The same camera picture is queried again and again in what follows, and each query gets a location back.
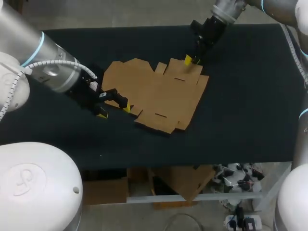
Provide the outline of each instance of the cable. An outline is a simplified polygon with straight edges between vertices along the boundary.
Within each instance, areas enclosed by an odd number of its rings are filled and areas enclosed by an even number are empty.
[[[25,68],[34,69],[34,68],[39,67],[39,66],[47,66],[47,65],[55,65],[55,64],[78,67],[78,68],[84,70],[85,72],[87,72],[92,79],[97,79],[97,76],[90,69],[88,69],[86,66],[79,64],[79,63],[76,63],[76,62],[72,62],[72,61],[65,61],[65,60],[40,61],[40,62],[30,64],[30,65],[26,66]],[[13,99],[13,96],[15,94],[15,90],[16,90],[18,81],[21,78],[21,76],[23,76],[24,74],[25,73],[23,71],[20,71],[17,74],[16,78],[14,79],[12,87],[10,88],[8,96],[6,98],[6,102],[5,102],[4,106],[2,107],[2,109],[0,111],[0,121],[3,119],[4,115],[6,114],[7,110],[9,109],[9,106],[10,106],[11,101]]]
[[[288,28],[286,25],[283,25],[283,24],[280,24],[283,32],[284,32],[284,35],[287,39],[287,42],[289,44],[289,48],[291,50],[291,53],[292,53],[292,56],[293,56],[293,59],[295,61],[295,64],[300,72],[300,74],[302,75],[303,79],[304,79],[304,82],[305,82],[305,86],[308,85],[308,76],[307,74],[305,73],[303,67],[302,67],[302,64],[300,63],[299,59],[298,59],[298,56],[295,52],[295,48],[294,48],[294,45],[292,43],[292,40],[291,40],[291,37],[290,37],[290,34],[289,34],[289,31],[288,31]]]
[[[197,225],[198,225],[198,228],[199,228],[199,231],[203,231],[203,227],[202,227],[202,224],[196,219],[194,218],[193,216],[187,214],[187,213],[177,213],[173,216],[171,216],[168,221],[167,221],[167,225],[165,226],[165,228],[163,229],[163,231],[167,231],[168,228],[170,227],[170,225],[173,224],[173,222],[175,221],[175,218],[177,218],[178,216],[187,216],[187,217],[190,217],[191,219],[193,219]]]

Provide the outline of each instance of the black fabric surface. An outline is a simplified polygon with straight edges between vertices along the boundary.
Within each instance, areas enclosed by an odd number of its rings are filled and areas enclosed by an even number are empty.
[[[188,26],[46,31],[85,64],[183,59],[193,47]],[[136,126],[106,107],[109,119],[30,81],[30,98],[0,123],[0,144],[54,145],[82,169],[291,161],[304,96],[302,77],[279,25],[236,25],[207,54],[209,83],[185,132],[170,136]]]

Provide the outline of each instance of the metal frame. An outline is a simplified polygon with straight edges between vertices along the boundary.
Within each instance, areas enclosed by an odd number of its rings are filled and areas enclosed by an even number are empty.
[[[291,162],[280,162],[267,174],[261,181],[261,192],[243,192],[243,193],[205,193],[199,194],[194,201],[213,201],[228,199],[253,199],[253,208],[255,211],[263,210],[269,202],[275,198],[278,191],[289,174]],[[175,202],[185,201],[180,195],[163,196],[131,196],[127,198],[127,204],[155,203],[155,202]]]

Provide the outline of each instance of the concrete floor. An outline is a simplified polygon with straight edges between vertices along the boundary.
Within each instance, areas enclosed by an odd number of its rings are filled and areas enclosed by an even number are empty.
[[[261,216],[263,231],[271,230],[274,208],[275,201],[272,201],[268,209],[254,213]],[[164,231],[169,218],[177,213],[193,216],[204,231],[225,231],[223,221],[229,215],[218,201],[163,210],[153,209],[152,204],[92,205],[83,209],[79,231]],[[180,216],[167,231],[198,231],[198,225],[190,217]]]
[[[29,0],[23,15],[38,29],[188,25],[211,15],[214,0]],[[274,23],[258,9],[247,7],[237,23]],[[275,201],[260,213],[271,226]],[[218,201],[200,202],[189,208],[154,210],[151,204],[86,206],[80,231],[163,231],[176,213],[196,217],[205,231],[223,231],[227,210]],[[194,231],[196,224],[185,217],[171,230]]]

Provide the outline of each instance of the cardboard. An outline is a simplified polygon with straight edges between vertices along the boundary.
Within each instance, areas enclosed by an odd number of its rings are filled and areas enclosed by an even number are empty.
[[[154,173],[151,171],[150,168],[147,169],[148,173],[148,181],[150,185],[150,189],[153,196],[156,196],[153,177],[155,176]],[[166,209],[166,208],[179,208],[179,207],[191,207],[198,204],[197,201],[173,201],[173,202],[154,202],[153,208],[154,209]]]
[[[126,203],[128,179],[96,180],[83,182],[83,204],[101,205]]]
[[[215,175],[211,165],[201,165],[197,169],[193,166],[161,167],[151,171],[188,202],[193,201]]]
[[[175,128],[185,130],[192,119],[208,81],[201,71],[202,66],[187,67],[176,59],[168,67],[159,63],[155,71],[144,60],[113,62],[104,74],[103,90],[116,88],[127,97],[137,123],[170,134]]]

